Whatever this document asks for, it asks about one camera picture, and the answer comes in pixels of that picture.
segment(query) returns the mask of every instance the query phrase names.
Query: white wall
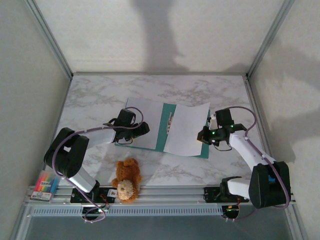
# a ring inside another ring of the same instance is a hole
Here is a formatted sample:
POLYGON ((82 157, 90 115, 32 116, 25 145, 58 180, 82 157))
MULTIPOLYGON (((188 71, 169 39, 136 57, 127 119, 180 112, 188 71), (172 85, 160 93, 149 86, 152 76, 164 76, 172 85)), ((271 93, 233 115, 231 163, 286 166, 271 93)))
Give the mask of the white wall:
POLYGON ((69 81, 22 0, 0 7, 0 239, 43 166, 69 81))
POLYGON ((284 0, 36 0, 74 72, 248 71, 284 0))
POLYGON ((311 240, 320 239, 319 13, 319 0, 296 0, 252 80, 311 240))

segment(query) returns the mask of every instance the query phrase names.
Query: teal folder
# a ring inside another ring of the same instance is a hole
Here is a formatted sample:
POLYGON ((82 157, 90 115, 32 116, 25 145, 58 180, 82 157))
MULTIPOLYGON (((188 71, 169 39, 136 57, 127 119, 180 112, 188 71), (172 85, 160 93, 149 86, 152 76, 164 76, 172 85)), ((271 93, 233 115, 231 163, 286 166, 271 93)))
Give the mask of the teal folder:
MULTIPOLYGON (((177 107, 176 104, 169 104, 169 103, 163 104, 160 127, 159 127, 158 138, 156 141, 155 149, 135 147, 135 146, 130 146, 130 145, 121 145, 121 144, 117 144, 117 143, 116 143, 116 145, 121 146, 121 147, 128 147, 128 148, 135 148, 135 149, 146 149, 146 150, 151 150, 151 151, 156 151, 156 152, 163 152, 165 149, 165 145, 166 145, 166 141, 167 141, 167 137, 168 137, 168 134, 167 134, 168 120, 169 120, 170 114, 171 114, 171 116, 174 115, 176 107, 177 107)), ((203 143, 202 148, 201 148, 201 155, 191 156, 191 157, 208 159, 209 158, 209 145, 203 143)))

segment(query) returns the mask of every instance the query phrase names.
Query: white marble table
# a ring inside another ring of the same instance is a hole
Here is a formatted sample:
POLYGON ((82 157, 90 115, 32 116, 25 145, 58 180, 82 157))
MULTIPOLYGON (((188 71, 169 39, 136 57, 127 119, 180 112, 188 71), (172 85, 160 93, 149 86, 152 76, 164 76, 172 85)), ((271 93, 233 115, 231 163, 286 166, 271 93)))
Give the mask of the white marble table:
MULTIPOLYGON (((242 76, 77 75, 73 77, 58 131, 64 127, 75 131, 99 127, 118 116, 128 97, 187 106, 210 102, 211 112, 236 105, 250 108, 242 76)), ((249 127, 253 122, 244 110, 232 109, 231 113, 236 123, 249 127)), ((256 128, 249 135, 261 146, 256 128)), ((209 148, 209 159, 203 159, 101 144, 87 150, 83 167, 101 185, 108 185, 115 177, 116 162, 128 157, 138 160, 142 185, 217 185, 224 177, 251 175, 237 151, 219 152, 214 147, 209 148)))

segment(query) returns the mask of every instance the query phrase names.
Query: label sticker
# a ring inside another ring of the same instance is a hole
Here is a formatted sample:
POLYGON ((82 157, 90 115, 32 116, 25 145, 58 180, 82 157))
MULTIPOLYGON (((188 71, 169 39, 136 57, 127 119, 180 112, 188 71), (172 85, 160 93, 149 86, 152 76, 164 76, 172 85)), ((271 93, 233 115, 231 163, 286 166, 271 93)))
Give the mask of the label sticker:
POLYGON ((116 198, 117 197, 117 190, 116 189, 109 189, 107 197, 116 198))
POLYGON ((49 202, 52 193, 42 192, 42 191, 34 191, 30 197, 31 200, 39 200, 49 202))

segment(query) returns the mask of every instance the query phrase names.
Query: wire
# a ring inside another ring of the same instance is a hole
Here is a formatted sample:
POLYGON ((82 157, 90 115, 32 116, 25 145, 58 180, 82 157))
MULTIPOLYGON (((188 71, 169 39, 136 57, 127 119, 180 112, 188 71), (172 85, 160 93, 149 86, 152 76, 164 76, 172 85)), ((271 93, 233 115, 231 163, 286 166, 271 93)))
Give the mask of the wire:
MULTIPOLYGON (((141 122, 137 125, 137 126, 133 126, 133 127, 130 127, 130 126, 101 126, 101 127, 94 127, 94 128, 90 128, 88 130, 82 130, 82 131, 76 131, 72 134, 70 134, 69 136, 67 136, 62 142, 60 142, 60 144, 58 145, 58 147, 55 149, 54 153, 53 153, 53 156, 52 156, 52 169, 53 169, 53 172, 62 177, 63 174, 58 172, 56 170, 56 157, 57 157, 57 154, 58 154, 58 151, 61 149, 61 147, 68 141, 70 140, 72 137, 74 137, 75 135, 80 135, 80 134, 84 134, 84 133, 91 133, 91 132, 95 132, 95 131, 100 131, 100 130, 107 130, 107 129, 136 129, 138 127, 141 126, 141 124, 143 123, 144 121, 144 115, 143 113, 136 107, 134 106, 130 106, 130 107, 126 107, 125 109, 135 109, 137 110, 140 114, 141 114, 141 122)), ((99 222, 99 221, 102 221, 106 218, 106 213, 105 211, 100 207, 98 206, 94 201, 92 201, 88 196, 87 194, 82 191, 77 185, 75 185, 72 181, 70 181, 67 177, 65 177, 66 181, 68 183, 70 183, 72 186, 74 186, 78 191, 79 193, 81 193, 81 195, 89 202, 91 203, 92 205, 94 205, 93 208, 89 209, 86 214, 84 215, 84 221, 85 222, 90 222, 90 223, 96 223, 96 222, 99 222), (95 209, 99 209, 102 211, 102 218, 98 218, 98 219, 94 219, 94 220, 88 220, 87 219, 87 214, 95 209)))
POLYGON ((280 185, 282 187, 282 190, 283 190, 284 195, 285 195, 285 205, 283 205, 283 206, 275 206, 275 207, 278 208, 278 209, 286 209, 290 204, 290 197, 289 197, 289 193, 288 193, 288 191, 286 189, 286 186, 285 186, 284 182, 282 181, 279 173, 277 172, 277 170, 273 166, 273 164, 270 162, 270 160, 267 157, 265 157, 265 155, 248 138, 248 132, 257 124, 257 117, 256 117, 255 113, 251 109, 249 109, 247 107, 244 107, 244 106, 230 106, 230 107, 227 107, 225 109, 244 109, 244 110, 249 111, 253 115, 254 122, 245 131, 244 136, 247 138, 246 140, 251 145, 251 147, 269 164, 269 166, 271 167, 272 171, 274 172, 276 178, 278 179, 278 181, 279 181, 279 183, 280 183, 280 185))
POLYGON ((241 203, 241 198, 236 196, 236 199, 238 200, 238 203, 236 204, 236 206, 239 207, 239 204, 241 203))
POLYGON ((116 118, 112 118, 110 121, 108 121, 108 123, 104 123, 103 125, 108 126, 108 124, 113 123, 115 120, 117 120, 116 118))
POLYGON ((103 199, 103 201, 105 202, 104 205, 101 207, 101 208, 105 208, 108 204, 108 210, 110 209, 110 204, 109 202, 107 201, 107 197, 104 195, 104 194, 100 194, 100 197, 103 199))
POLYGON ((217 194, 217 196, 215 196, 214 200, 217 200, 218 197, 220 197, 220 195, 221 195, 221 191, 217 194))
POLYGON ((225 149, 225 150, 220 150, 220 149, 218 149, 215 145, 213 145, 214 146, 214 148, 215 149, 217 149, 218 151, 220 151, 220 152, 228 152, 228 151, 231 151, 233 148, 232 148, 232 146, 230 146, 230 144, 228 144, 228 146, 230 147, 229 149, 225 149))

